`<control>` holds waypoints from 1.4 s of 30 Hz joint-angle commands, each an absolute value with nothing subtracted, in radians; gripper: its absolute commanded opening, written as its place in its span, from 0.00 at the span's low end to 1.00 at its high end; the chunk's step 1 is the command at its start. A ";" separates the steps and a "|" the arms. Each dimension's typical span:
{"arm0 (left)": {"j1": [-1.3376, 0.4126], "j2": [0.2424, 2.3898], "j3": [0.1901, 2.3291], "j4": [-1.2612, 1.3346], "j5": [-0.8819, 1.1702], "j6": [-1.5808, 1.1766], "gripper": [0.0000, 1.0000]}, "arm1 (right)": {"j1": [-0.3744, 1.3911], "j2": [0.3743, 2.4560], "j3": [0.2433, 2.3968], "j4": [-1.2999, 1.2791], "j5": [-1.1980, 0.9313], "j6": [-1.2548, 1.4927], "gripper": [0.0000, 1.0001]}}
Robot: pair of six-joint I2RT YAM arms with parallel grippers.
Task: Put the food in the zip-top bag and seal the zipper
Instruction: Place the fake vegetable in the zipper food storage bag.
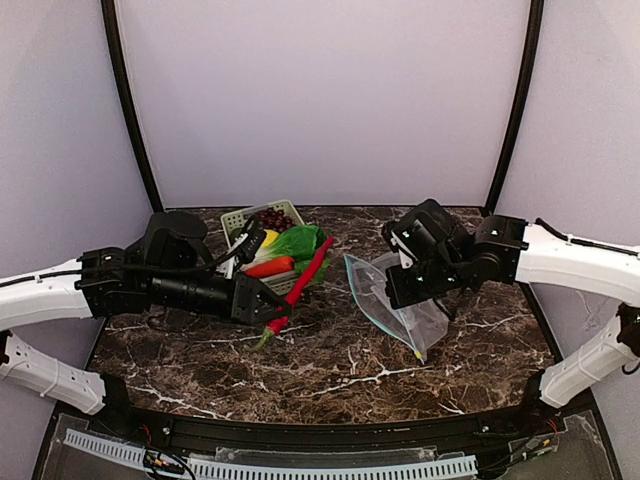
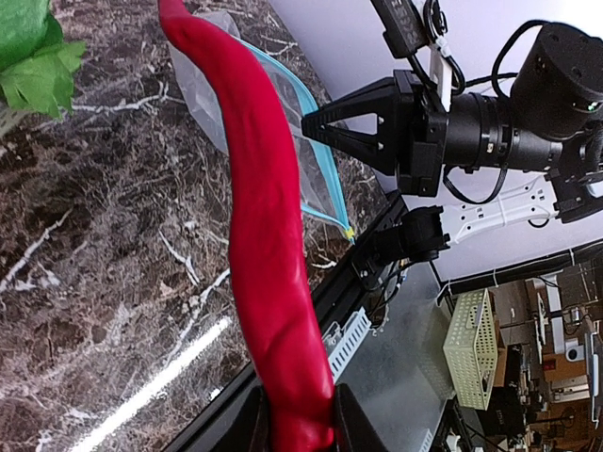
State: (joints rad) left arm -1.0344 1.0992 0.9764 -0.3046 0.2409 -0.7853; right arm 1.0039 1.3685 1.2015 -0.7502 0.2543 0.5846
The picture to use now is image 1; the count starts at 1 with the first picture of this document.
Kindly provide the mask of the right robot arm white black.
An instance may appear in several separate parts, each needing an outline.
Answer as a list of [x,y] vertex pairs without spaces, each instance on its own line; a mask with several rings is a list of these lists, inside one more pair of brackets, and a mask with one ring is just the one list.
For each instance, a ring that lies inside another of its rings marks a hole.
[[449,215],[413,212],[385,225],[400,257],[386,271],[386,293],[400,309],[486,282],[545,284],[619,301],[617,313],[563,361],[534,375],[522,401],[536,416],[639,359],[639,252],[554,230],[542,220],[489,216],[469,233]]

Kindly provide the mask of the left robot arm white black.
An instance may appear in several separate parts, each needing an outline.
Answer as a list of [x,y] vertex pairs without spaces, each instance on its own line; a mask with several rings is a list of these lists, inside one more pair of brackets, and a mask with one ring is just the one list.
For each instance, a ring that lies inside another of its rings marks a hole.
[[72,367],[24,342],[14,328],[58,319],[140,314],[154,305],[261,325],[291,311],[261,280],[241,272],[265,232],[249,221],[227,253],[213,257],[206,224],[172,211],[153,214],[144,235],[126,248],[83,253],[63,264],[1,282],[1,377],[91,416],[130,414],[126,384]]

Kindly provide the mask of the long red chili pepper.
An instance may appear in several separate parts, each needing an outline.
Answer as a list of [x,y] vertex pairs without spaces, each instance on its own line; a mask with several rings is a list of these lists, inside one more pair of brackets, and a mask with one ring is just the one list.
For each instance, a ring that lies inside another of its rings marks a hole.
[[327,259],[327,254],[330,247],[334,244],[335,238],[330,236],[316,251],[313,259],[310,261],[308,267],[300,275],[299,279],[289,291],[285,297],[286,304],[290,307],[290,311],[287,315],[284,314],[284,309],[279,311],[280,316],[275,320],[271,320],[267,326],[263,329],[263,333],[258,342],[253,346],[244,346],[244,349],[249,352],[260,350],[272,337],[279,335],[282,329],[288,324],[290,317],[293,314],[294,307],[299,302],[304,289],[312,283],[314,278],[319,274],[323,268],[323,264]]

